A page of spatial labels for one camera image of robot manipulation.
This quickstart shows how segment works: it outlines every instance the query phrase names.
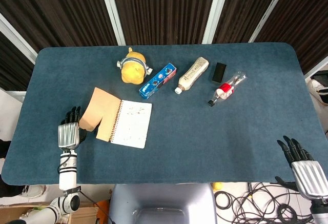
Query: robotic arm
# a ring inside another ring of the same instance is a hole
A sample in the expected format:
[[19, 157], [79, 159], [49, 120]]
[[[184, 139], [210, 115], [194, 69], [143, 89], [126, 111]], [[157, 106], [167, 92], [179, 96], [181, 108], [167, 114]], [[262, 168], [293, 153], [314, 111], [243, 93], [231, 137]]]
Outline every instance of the robotic arm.
[[285, 182], [276, 176], [277, 182], [288, 189], [299, 191], [302, 197], [311, 201], [310, 211], [316, 224], [328, 224], [328, 181], [318, 161], [314, 161], [295, 139], [283, 137], [287, 145], [278, 140], [291, 167], [295, 182]]
[[57, 170], [59, 188], [64, 191], [64, 195], [54, 199], [49, 206], [36, 214], [7, 224], [55, 224], [62, 215], [73, 213], [78, 209], [80, 187], [76, 187], [77, 154], [75, 149], [86, 138], [86, 131], [79, 130], [79, 112], [80, 107], [73, 107], [58, 126], [58, 146], [63, 153], [60, 155], [60, 165]]

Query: dark curtain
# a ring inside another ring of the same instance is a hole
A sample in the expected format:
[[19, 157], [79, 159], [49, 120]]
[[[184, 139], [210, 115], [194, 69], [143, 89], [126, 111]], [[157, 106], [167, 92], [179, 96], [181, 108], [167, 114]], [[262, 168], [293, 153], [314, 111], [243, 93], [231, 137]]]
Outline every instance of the dark curtain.
[[0, 0], [0, 12], [37, 52], [117, 45], [104, 0]]
[[225, 0], [213, 43], [248, 42], [272, 0]]
[[303, 73], [328, 56], [328, 0], [279, 0], [257, 42], [294, 47]]
[[128, 45], [200, 44], [212, 0], [115, 0]]
[[2, 33], [0, 33], [0, 87], [6, 91], [26, 91], [32, 64]]

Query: blue box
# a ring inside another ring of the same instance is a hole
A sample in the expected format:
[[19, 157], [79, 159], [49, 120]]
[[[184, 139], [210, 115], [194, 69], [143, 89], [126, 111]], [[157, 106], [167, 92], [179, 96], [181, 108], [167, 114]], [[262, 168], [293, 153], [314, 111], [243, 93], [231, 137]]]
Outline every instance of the blue box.
[[176, 68], [173, 64], [167, 64], [161, 71], [159, 71], [150, 81], [139, 89], [139, 94], [144, 99], [148, 99], [151, 95], [158, 91], [158, 89], [168, 82], [176, 73]]

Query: blue table mat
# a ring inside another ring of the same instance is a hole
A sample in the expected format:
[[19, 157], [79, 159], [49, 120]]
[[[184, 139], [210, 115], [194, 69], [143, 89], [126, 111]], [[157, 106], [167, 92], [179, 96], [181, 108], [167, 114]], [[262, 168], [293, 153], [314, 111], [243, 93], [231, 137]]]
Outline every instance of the blue table mat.
[[[124, 84], [116, 62], [128, 46], [45, 48], [39, 53], [2, 177], [11, 185], [57, 184], [61, 150], [57, 126], [72, 106], [86, 109], [94, 87], [120, 99], [153, 104], [146, 147], [95, 138], [77, 149], [80, 184], [274, 181], [293, 176], [276, 140], [299, 140], [328, 163], [328, 143], [293, 48], [285, 43], [133, 46], [153, 73], [167, 63], [177, 74], [148, 100], [142, 85]], [[208, 70], [189, 91], [178, 80], [198, 57]], [[223, 81], [241, 70], [247, 79], [226, 101], [209, 107], [217, 84], [216, 63], [227, 64]]]

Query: notebook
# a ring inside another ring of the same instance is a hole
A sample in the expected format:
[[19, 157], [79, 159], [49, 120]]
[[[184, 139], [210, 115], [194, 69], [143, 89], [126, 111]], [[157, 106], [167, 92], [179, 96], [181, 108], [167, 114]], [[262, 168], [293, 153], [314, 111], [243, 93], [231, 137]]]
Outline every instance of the notebook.
[[152, 104], [120, 100], [95, 88], [79, 126], [93, 131], [100, 123], [96, 138], [143, 149], [151, 110]]

